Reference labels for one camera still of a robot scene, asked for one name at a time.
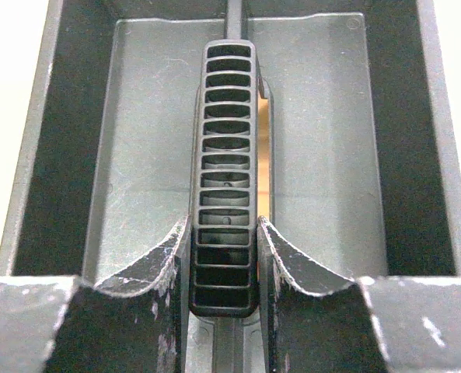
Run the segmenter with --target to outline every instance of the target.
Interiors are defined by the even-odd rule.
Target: black plastic ribbed part
[[[247,317],[257,307],[257,76],[249,41],[206,45],[190,202],[195,315]]]

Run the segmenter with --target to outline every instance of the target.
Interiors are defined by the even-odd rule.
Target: rectangular opening
[[[249,122],[239,120],[215,120],[204,124],[204,134],[249,134]]]
[[[251,71],[251,61],[238,60],[236,58],[223,58],[221,60],[209,61],[206,66],[207,72],[213,71]]]
[[[249,283],[248,270],[235,268],[197,268],[197,285],[215,286],[247,286]]]
[[[249,192],[242,190],[205,190],[201,192],[201,206],[249,206]]]
[[[243,308],[249,304],[247,290],[196,288],[195,301],[199,306]]]
[[[207,87],[219,87],[222,85],[238,85],[239,87],[250,87],[251,77],[247,74],[216,73],[206,78]]]
[[[238,44],[223,44],[208,48],[208,58],[221,56],[251,57],[251,48]]]
[[[198,248],[197,264],[216,264],[246,266],[249,264],[249,251],[246,249]]]
[[[201,175],[201,186],[207,188],[248,188],[248,173],[203,173]]]
[[[249,138],[231,138],[222,136],[207,138],[202,144],[203,152],[248,152],[250,150]]]
[[[202,225],[248,225],[248,210],[214,209],[199,211],[199,224]]]
[[[200,229],[198,238],[201,245],[249,245],[249,231],[247,229]]]
[[[224,104],[204,108],[204,118],[249,118],[251,108],[247,105]]]
[[[214,89],[206,92],[207,103],[216,103],[219,101],[248,103],[250,100],[251,92],[247,89]]]
[[[247,155],[215,154],[202,157],[202,169],[249,169]]]

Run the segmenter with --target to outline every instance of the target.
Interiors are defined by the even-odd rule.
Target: curved black plastic piece
[[[0,371],[185,371],[190,221],[92,286],[0,277]]]
[[[260,319],[272,371],[461,371],[461,277],[335,274],[265,218]]]
[[[190,202],[190,309],[199,316],[247,317],[258,303],[256,50],[247,40],[212,41],[202,66]]]

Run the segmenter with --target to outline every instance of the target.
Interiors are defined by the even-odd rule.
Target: black plastic housing
[[[249,41],[204,48],[190,201],[195,315],[247,317],[257,307],[257,71]]]
[[[226,37],[226,4],[49,1],[0,275],[101,281],[187,214],[201,51]],[[381,263],[388,274],[461,276],[461,178],[432,0],[248,5],[274,94],[281,234],[344,276],[381,274]],[[325,154],[338,157],[332,227],[324,208],[293,204],[299,191],[329,197]],[[370,180],[380,246],[363,229],[363,207],[379,200],[359,193]]]

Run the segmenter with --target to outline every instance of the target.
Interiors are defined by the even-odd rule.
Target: plastic compartment
[[[187,213],[201,53],[224,15],[224,1],[51,0],[0,274],[80,274],[85,258],[98,281]],[[461,274],[431,2],[255,0],[250,15],[281,233],[347,276]]]

